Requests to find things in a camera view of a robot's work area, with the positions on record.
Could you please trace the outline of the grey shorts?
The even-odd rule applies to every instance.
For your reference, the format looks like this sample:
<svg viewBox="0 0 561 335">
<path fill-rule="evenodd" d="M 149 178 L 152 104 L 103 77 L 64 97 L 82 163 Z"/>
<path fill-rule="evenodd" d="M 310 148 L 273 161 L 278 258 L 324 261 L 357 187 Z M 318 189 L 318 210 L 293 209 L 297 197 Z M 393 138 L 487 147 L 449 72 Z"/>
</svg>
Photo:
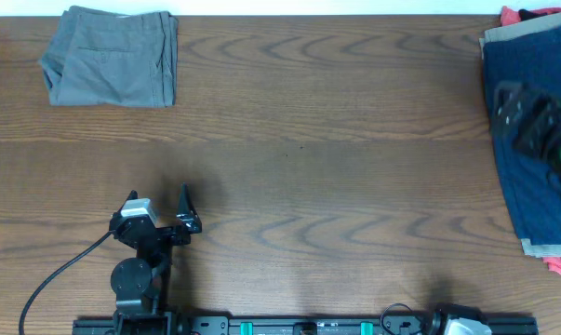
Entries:
<svg viewBox="0 0 561 335">
<path fill-rule="evenodd" d="M 176 102 L 179 22 L 72 6 L 39 60 L 53 106 L 163 108 Z"/>
</svg>

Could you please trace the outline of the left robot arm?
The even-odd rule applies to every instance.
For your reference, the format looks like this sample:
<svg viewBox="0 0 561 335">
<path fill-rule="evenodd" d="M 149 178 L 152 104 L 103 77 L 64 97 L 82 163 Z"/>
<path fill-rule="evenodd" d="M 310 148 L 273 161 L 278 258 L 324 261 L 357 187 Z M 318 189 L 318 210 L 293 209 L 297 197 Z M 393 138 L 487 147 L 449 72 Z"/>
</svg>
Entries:
<svg viewBox="0 0 561 335">
<path fill-rule="evenodd" d="M 115 293 L 115 335 L 176 334 L 182 326 L 167 309 L 172 249 L 191 243 L 202 232 L 202 222 L 192 203 L 187 184 L 180 189 L 175 215 L 177 224 L 157 227 L 152 201 L 133 191 L 113 214 L 109 232 L 133 248 L 136 255 L 120 261 L 111 274 Z"/>
</svg>

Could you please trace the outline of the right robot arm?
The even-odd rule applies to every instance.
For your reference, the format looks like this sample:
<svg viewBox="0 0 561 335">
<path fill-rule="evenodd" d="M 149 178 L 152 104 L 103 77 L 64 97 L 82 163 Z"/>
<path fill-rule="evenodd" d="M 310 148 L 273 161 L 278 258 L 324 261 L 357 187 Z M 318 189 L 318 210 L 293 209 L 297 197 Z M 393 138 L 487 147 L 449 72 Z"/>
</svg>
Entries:
<svg viewBox="0 0 561 335">
<path fill-rule="evenodd" d="M 496 115 L 491 119 L 495 139 L 510 144 L 513 157 L 545 167 L 543 191 L 561 196 L 561 99 L 522 83 L 501 82 L 495 89 Z M 479 310 L 443 305 L 434 313 L 429 334 L 536 334 L 534 318 L 488 318 Z"/>
</svg>

